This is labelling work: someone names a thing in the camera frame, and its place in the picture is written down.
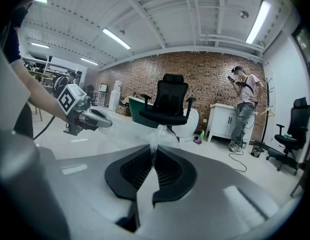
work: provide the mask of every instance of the brick wall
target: brick wall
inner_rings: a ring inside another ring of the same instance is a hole
[[[215,100],[225,105],[237,104],[239,99],[227,79],[232,68],[237,65],[242,66],[247,74],[254,74],[260,80],[265,78],[262,64],[239,56],[215,52],[172,52],[136,59],[106,69],[100,73],[97,83],[106,83],[112,90],[115,80],[120,80],[123,83],[122,96],[132,96],[136,92],[140,98],[139,94],[147,94],[152,97],[150,101],[152,103],[156,98],[158,80],[161,80],[166,73],[181,74],[189,85],[185,101],[190,96],[197,98],[193,108],[199,112],[197,130],[201,131],[206,130],[207,123],[203,123],[203,119],[209,118],[210,105]],[[107,95],[106,104],[109,99],[110,95]],[[265,110],[263,106],[266,103],[265,99],[264,93],[262,102],[256,109],[258,113]],[[264,123],[265,117],[258,115],[255,119],[252,140],[261,139]]]

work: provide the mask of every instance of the black mesh office chair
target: black mesh office chair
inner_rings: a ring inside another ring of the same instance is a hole
[[[152,109],[147,109],[148,100],[151,97],[146,94],[140,96],[145,99],[145,108],[139,114],[153,122],[166,125],[172,132],[172,126],[181,126],[187,123],[192,103],[196,98],[189,97],[187,114],[183,114],[183,101],[189,85],[184,82],[180,74],[165,74],[163,80],[157,83],[157,95]]]
[[[307,125],[310,119],[310,105],[307,105],[306,98],[299,98],[294,101],[294,107],[290,111],[290,123],[288,127],[287,134],[292,136],[292,139],[285,138],[282,135],[283,125],[277,124],[279,127],[279,134],[276,134],[275,140],[277,140],[280,144],[285,146],[284,154],[282,155],[276,150],[269,150],[268,160],[270,157],[276,158],[281,161],[279,167],[277,167],[277,171],[279,172],[282,168],[283,164],[287,164],[288,166],[294,168],[296,171],[294,175],[297,174],[298,163],[295,159],[288,156],[289,153],[293,153],[293,150],[302,149],[306,142],[306,132],[308,131]]]

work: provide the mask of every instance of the white floor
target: white floor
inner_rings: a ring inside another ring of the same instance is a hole
[[[43,121],[40,121],[40,116],[38,113],[35,114],[34,107],[32,110],[34,136],[36,136],[52,116],[42,111]],[[131,117],[115,114],[112,120],[114,125],[110,128],[83,130],[77,136],[72,136],[63,132],[66,123],[55,118],[35,143],[51,149],[58,160],[70,159],[101,155],[147,144],[147,136],[154,131],[153,128],[133,122]],[[201,145],[181,139],[179,148],[221,161],[234,169],[244,170],[243,165],[229,157],[228,144],[229,140],[217,137],[213,137],[211,142],[203,141]],[[294,170],[286,166],[277,171],[278,161],[273,158],[267,161],[267,153],[262,153],[259,158],[253,157],[249,154],[251,150],[252,146],[248,146],[243,149],[244,155],[232,155],[232,157],[247,166],[247,171],[243,175],[263,187],[279,206],[283,206],[291,199],[290,193],[301,177],[302,171],[298,171],[296,176],[293,176]]]

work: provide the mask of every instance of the black cable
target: black cable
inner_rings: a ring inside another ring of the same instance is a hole
[[[51,118],[51,120],[48,122],[48,124],[45,126],[45,128],[39,133],[36,135],[36,137],[34,138],[34,141],[43,133],[46,131],[46,129],[50,126],[50,124],[53,122],[55,118],[55,115]]]
[[[234,169],[234,170],[236,170],[236,171],[239,171],[239,172],[241,172],[241,173],[245,173],[245,172],[247,171],[247,167],[246,167],[246,165],[245,165],[245,164],[243,164],[241,161],[238,161],[238,160],[236,160],[235,158],[233,158],[233,157],[231,156],[231,155],[238,155],[238,156],[242,156],[242,155],[244,155],[243,148],[242,148],[242,147],[240,147],[240,149],[241,149],[242,154],[237,154],[237,153],[229,153],[228,155],[229,155],[229,157],[230,157],[231,159],[233,159],[233,160],[235,160],[235,161],[237,161],[237,162],[241,163],[241,164],[245,167],[245,170],[239,170],[239,169],[235,169],[235,168],[233,168],[233,169]]]

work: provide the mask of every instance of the cabinet door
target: cabinet door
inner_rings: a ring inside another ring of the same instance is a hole
[[[228,129],[227,129],[227,134],[228,136],[232,135],[232,132],[236,126],[236,115],[235,114],[229,114],[229,124],[228,124]]]
[[[212,132],[215,134],[228,135],[228,128],[230,121],[231,121],[230,114],[228,113],[217,114]]]

